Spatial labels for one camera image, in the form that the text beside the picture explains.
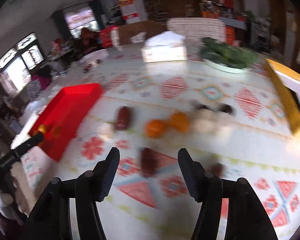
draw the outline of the plate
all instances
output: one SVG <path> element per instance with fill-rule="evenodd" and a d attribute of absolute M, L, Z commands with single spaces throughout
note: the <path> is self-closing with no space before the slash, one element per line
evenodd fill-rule
<path fill-rule="evenodd" d="M 205 62 L 208 66 L 215 68 L 217 70 L 234 73 L 234 74 L 245 74 L 248 70 L 248 68 L 232 68 L 232 67 L 226 67 L 224 65 L 214 63 L 211 60 L 205 59 Z"/>

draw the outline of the chair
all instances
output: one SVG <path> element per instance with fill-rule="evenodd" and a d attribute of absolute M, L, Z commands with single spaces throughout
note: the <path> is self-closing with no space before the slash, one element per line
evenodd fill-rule
<path fill-rule="evenodd" d="M 111 40 L 114 46 L 132 44 L 130 38 L 141 32 L 146 32 L 145 40 L 165 32 L 167 29 L 158 22 L 143 21 L 120 26 L 111 31 Z"/>
<path fill-rule="evenodd" d="M 226 25 L 218 19 L 210 18 L 172 18 L 167 22 L 168 31 L 186 37 L 186 41 L 201 42 L 210 37 L 226 42 Z"/>

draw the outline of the white box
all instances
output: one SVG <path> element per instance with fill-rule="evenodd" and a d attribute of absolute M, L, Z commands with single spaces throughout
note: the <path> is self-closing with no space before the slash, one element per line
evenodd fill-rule
<path fill-rule="evenodd" d="M 153 46 L 141 49 L 143 62 L 187 60 L 187 49 L 183 43 L 178 46 Z"/>

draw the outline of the green vegetable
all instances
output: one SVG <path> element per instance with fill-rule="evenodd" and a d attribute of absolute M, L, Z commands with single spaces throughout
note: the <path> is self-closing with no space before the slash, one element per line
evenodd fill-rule
<path fill-rule="evenodd" d="M 242 49 L 225 43 L 217 43 L 215 39 L 203 38 L 204 46 L 200 49 L 200 57 L 231 68 L 246 68 L 252 65 L 258 54 L 250 49 Z"/>

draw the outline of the orange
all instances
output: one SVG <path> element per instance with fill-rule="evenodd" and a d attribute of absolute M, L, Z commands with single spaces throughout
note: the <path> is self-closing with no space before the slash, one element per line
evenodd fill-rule
<path fill-rule="evenodd" d="M 47 127 L 44 124 L 40 124 L 38 127 L 38 131 L 42 132 L 43 134 L 47 134 Z"/>
<path fill-rule="evenodd" d="M 172 128 L 181 133 L 186 133 L 190 128 L 190 121 L 188 116 L 183 112 L 174 112 L 169 117 L 169 124 Z"/>
<path fill-rule="evenodd" d="M 166 131 L 166 123 L 159 119 L 152 119 L 146 124 L 146 135 L 150 138 L 159 138 Z"/>
<path fill-rule="evenodd" d="M 62 132 L 62 127 L 59 125 L 55 129 L 52 130 L 52 137 L 59 138 Z"/>

